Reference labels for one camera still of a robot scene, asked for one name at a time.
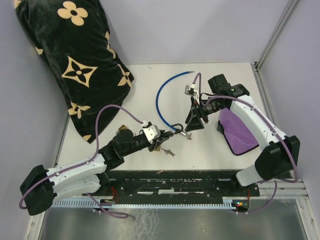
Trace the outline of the small brass padlock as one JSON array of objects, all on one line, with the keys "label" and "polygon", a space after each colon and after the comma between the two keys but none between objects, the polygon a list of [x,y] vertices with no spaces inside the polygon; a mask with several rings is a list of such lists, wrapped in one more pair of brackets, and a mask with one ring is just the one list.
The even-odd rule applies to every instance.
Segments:
[{"label": "small brass padlock", "polygon": [[125,126],[125,125],[122,125],[122,126],[118,129],[119,132],[120,132],[120,131],[124,131],[124,130],[128,130],[128,127]]}]

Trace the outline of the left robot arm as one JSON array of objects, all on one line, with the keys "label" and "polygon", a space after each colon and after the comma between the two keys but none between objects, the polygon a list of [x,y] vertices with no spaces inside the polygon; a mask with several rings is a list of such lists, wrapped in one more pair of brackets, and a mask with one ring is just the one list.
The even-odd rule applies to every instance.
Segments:
[{"label": "left robot arm", "polygon": [[122,128],[107,145],[83,160],[48,169],[35,166],[20,185],[19,207],[35,216],[66,198],[96,192],[106,195],[111,189],[108,171],[122,165],[126,156],[143,149],[153,152],[173,136],[172,131],[155,125],[143,128],[138,135]]}]

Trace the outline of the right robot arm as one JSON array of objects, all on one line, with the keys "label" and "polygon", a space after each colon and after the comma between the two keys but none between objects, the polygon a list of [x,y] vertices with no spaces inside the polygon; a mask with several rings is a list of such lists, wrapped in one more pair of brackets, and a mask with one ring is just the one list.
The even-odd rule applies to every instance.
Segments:
[{"label": "right robot arm", "polygon": [[185,120],[186,132],[202,130],[209,115],[228,109],[235,114],[257,140],[261,153],[251,166],[237,172],[229,183],[231,193],[236,196],[247,191],[248,186],[280,179],[281,175],[294,171],[294,182],[299,178],[298,158],[300,140],[288,136],[273,124],[258,108],[250,92],[242,85],[231,85],[223,74],[208,80],[213,93],[207,100],[201,99],[200,85],[192,82],[185,87],[190,96],[191,107]]}]

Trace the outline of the long padlock keys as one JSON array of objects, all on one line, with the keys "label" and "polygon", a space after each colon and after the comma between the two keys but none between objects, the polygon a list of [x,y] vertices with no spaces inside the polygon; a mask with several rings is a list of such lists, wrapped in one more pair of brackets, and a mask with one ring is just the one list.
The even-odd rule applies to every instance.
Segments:
[{"label": "long padlock keys", "polygon": [[172,157],[175,156],[175,154],[170,149],[162,149],[167,155],[171,155]]}]

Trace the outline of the black padlock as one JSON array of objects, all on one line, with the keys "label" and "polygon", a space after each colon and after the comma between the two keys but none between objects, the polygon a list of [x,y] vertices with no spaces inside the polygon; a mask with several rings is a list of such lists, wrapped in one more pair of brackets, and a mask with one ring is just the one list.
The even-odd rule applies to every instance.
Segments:
[{"label": "black padlock", "polygon": [[168,127],[173,130],[174,135],[183,135],[184,134],[184,126],[181,123],[176,123],[173,125],[168,125]]}]

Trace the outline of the long-shackle brass padlock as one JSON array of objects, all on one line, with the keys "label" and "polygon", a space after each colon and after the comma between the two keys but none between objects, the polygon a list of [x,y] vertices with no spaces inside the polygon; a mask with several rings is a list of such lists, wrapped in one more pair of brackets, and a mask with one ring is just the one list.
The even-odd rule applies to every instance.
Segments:
[{"label": "long-shackle brass padlock", "polygon": [[161,151],[161,146],[158,146],[155,150],[154,150],[154,152],[160,152]]}]

